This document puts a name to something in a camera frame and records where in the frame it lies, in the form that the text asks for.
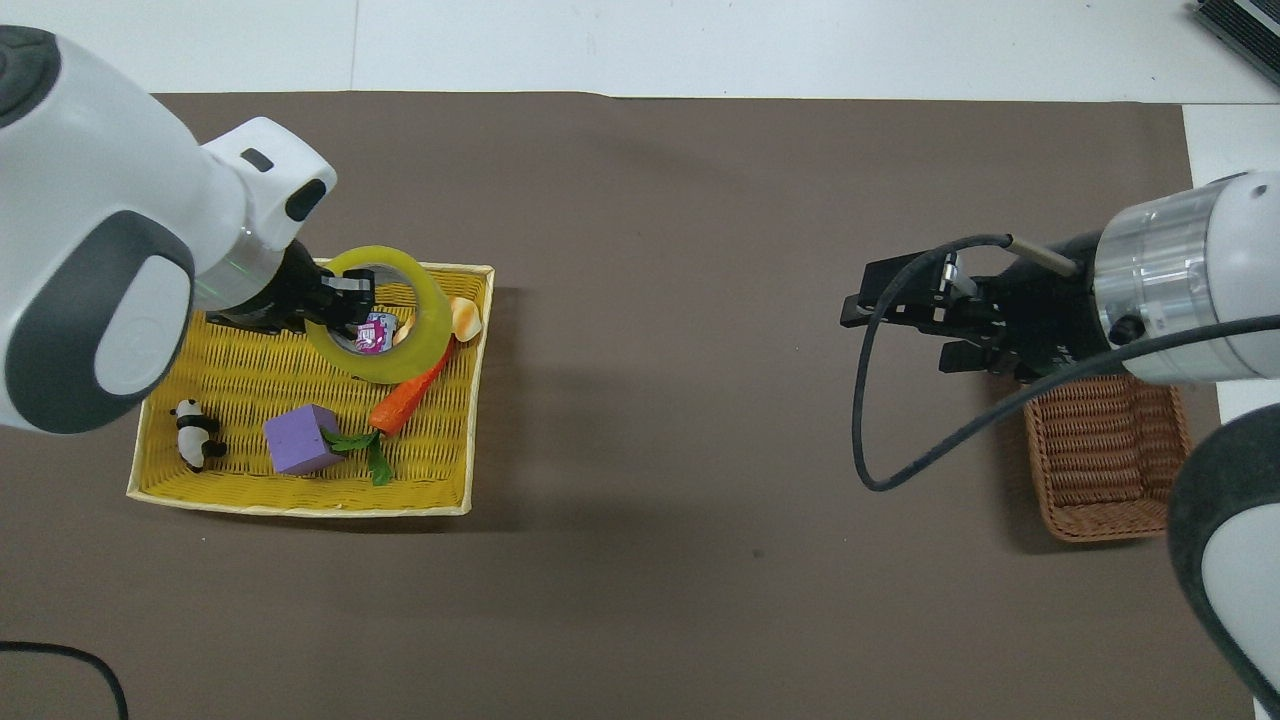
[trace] basket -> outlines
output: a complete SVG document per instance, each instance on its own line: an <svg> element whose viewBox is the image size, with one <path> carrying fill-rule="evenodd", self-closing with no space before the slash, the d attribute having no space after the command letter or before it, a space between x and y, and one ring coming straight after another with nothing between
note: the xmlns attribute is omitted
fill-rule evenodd
<svg viewBox="0 0 1280 720"><path fill-rule="evenodd" d="M1023 415L1041 515L1066 542L1158 536L1190 454L1178 388L1108 375L1062 386Z"/></svg>
<svg viewBox="0 0 1280 720"><path fill-rule="evenodd" d="M250 515L306 518L388 518L463 515L471 510L476 397L489 336L493 268L421 263L444 295L480 306L484 329L460 345L422 405L383 450L396 471L374 487L365 451L314 475L273 471L262 423L316 404L334 411L343 433L369 432L369 411L390 391L352 378L325 363L306 336L264 336L192 318L169 375L143 401L133 469L125 493L145 502ZM376 310L402 320L413 307L407 286L376 290ZM191 471L177 448L169 410L183 398L200 401L221 421L216 439L225 457Z"/></svg>

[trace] brown basket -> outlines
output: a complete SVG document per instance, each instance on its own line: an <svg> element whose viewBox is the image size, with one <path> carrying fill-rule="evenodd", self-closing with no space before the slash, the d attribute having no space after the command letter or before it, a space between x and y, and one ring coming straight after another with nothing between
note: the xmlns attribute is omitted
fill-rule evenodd
<svg viewBox="0 0 1280 720"><path fill-rule="evenodd" d="M1178 388L1108 375L1060 387L1023 415L1041 515L1053 537L1158 536L1192 450Z"/></svg>

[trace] yellow basket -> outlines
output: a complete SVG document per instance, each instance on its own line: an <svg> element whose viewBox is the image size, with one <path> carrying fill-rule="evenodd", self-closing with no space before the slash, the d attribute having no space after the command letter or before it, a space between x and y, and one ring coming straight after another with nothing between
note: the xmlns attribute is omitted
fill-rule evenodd
<svg viewBox="0 0 1280 720"><path fill-rule="evenodd" d="M142 402L133 471L125 495L134 500L248 515L305 518L392 518L463 515L471 510L476 397L489 337L493 268L421 263L444 295L480 306L480 336L460 345L404 429L383 438L396 471L374 487L365 451L314 475L273 471L262 423L316 404L333 410L343 433L364 433L369 411L390 392L352 378L325 363L306 336L262 336L211 325L192 318L173 369ZM378 310L406 319L413 295L406 286L378 288ZM196 398L221 421L216 439L225 457L193 473L178 455L177 427L169 410Z"/></svg>

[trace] panda figurine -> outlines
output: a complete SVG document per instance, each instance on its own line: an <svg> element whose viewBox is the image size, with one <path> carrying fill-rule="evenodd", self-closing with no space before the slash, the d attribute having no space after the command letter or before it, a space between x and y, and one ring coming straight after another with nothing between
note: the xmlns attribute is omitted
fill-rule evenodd
<svg viewBox="0 0 1280 720"><path fill-rule="evenodd" d="M178 454L192 471L205 469L205 460L227 455L227 443L215 442L209 436L216 433L221 424L205 415L195 400L183 400L169 411L178 419Z"/></svg>

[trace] white floor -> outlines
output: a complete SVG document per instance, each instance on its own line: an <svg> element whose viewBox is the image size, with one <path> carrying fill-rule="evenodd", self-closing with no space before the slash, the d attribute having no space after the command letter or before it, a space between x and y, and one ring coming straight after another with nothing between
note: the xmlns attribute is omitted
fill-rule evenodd
<svg viewBox="0 0 1280 720"><path fill-rule="evenodd" d="M1280 169L1280 87L1187 0L6 0L151 92L576 90L618 96L1184 105L1197 184ZM1220 386L1224 419L1280 382Z"/></svg>

